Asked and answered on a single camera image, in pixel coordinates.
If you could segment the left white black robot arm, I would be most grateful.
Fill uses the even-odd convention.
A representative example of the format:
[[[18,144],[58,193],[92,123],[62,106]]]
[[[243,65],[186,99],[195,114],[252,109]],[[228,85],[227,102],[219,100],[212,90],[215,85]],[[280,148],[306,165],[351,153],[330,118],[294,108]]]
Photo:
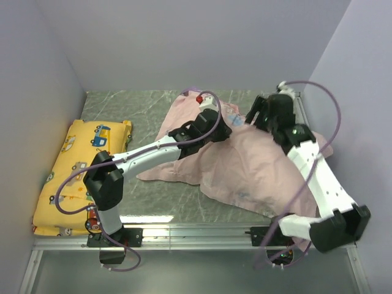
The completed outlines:
[[[114,155],[97,153],[83,182],[96,206],[103,241],[109,246],[126,244],[128,233],[119,216],[125,176],[133,178],[158,165],[194,155],[208,143],[225,141],[231,133],[216,110],[205,109],[193,121],[143,148]]]

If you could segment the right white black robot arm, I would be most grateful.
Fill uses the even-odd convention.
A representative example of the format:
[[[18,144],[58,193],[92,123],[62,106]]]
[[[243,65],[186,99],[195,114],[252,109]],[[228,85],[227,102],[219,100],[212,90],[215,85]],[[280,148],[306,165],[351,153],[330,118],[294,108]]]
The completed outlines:
[[[293,94],[279,92],[257,96],[245,122],[269,132],[299,170],[315,198],[319,217],[285,213],[270,229],[272,242],[285,244],[291,237],[306,239],[322,253],[357,242],[371,218],[366,205],[359,206],[341,186],[310,128],[296,122]]]

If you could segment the purple princess print pillowcase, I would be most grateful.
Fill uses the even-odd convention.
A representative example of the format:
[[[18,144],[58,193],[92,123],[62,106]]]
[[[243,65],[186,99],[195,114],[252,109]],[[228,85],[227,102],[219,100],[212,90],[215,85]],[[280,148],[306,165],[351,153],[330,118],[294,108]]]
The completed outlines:
[[[273,217],[283,212],[304,179],[272,136],[244,122],[237,105],[222,102],[229,139],[198,153],[158,165],[137,177],[198,185],[219,202]]]

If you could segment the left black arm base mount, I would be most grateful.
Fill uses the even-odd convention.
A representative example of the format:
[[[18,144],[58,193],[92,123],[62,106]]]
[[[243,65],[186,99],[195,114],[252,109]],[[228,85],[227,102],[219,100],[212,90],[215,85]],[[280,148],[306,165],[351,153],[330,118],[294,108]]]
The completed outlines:
[[[141,256],[134,249],[141,247],[142,239],[142,228],[122,228],[111,235],[91,233],[86,247],[99,250],[100,264],[106,269],[125,272],[134,270],[140,265]],[[136,264],[130,268],[118,268],[125,261],[127,252],[136,256]]]

